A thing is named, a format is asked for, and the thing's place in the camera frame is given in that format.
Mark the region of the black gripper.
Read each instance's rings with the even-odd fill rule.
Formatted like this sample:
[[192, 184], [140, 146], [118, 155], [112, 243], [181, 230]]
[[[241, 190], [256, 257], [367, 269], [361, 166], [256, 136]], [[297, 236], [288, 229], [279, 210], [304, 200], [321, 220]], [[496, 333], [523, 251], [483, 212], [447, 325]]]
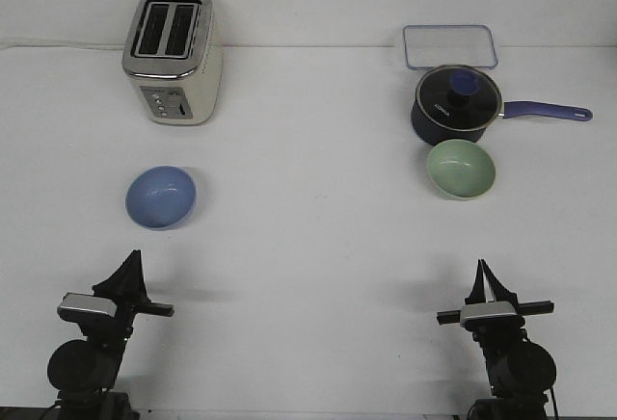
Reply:
[[[488, 263], [483, 259], [477, 261], [475, 279], [469, 295], [465, 298], [465, 305], [480, 304], [486, 301], [484, 276], [494, 300], [496, 302], [509, 302], [514, 306], [518, 315], [506, 318], [487, 319], [468, 325], [464, 329], [472, 334], [474, 341], [481, 342], [487, 338], [491, 339], [492, 337], [501, 338], [502, 333], [505, 334], [505, 338], [511, 338], [512, 333], [516, 333], [524, 326], [524, 318], [526, 316], [550, 314], [554, 311], [554, 303], [552, 301], [524, 302], [518, 304], [517, 294], [507, 289], [496, 278]], [[458, 324], [460, 326], [459, 319], [461, 309], [438, 312], [436, 316], [438, 324]]]
[[159, 317], [174, 315], [171, 304], [150, 300], [142, 255], [138, 249], [131, 251], [108, 278], [92, 289], [97, 297], [120, 301], [115, 302], [118, 310], [114, 318], [91, 318], [77, 323], [82, 333], [101, 348], [123, 349], [133, 334], [133, 323], [138, 314]]

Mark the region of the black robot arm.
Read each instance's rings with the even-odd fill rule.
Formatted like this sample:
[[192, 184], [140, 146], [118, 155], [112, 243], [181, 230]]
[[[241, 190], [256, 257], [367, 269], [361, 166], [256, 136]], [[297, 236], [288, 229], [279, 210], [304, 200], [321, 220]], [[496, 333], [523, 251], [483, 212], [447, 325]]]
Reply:
[[171, 304], [148, 296], [142, 254], [129, 253], [90, 293], [67, 292], [58, 316], [77, 325], [81, 339], [59, 346], [47, 363], [47, 378], [57, 389], [49, 407], [2, 407], [3, 419], [139, 419], [126, 392], [116, 384], [137, 315], [171, 317]]
[[458, 325], [471, 334], [483, 354], [492, 397], [478, 399], [468, 419], [546, 419], [546, 404], [555, 404], [556, 364], [550, 353], [532, 342], [525, 318], [551, 314], [551, 301], [520, 302], [477, 262], [474, 283], [458, 310], [440, 311], [439, 325]]

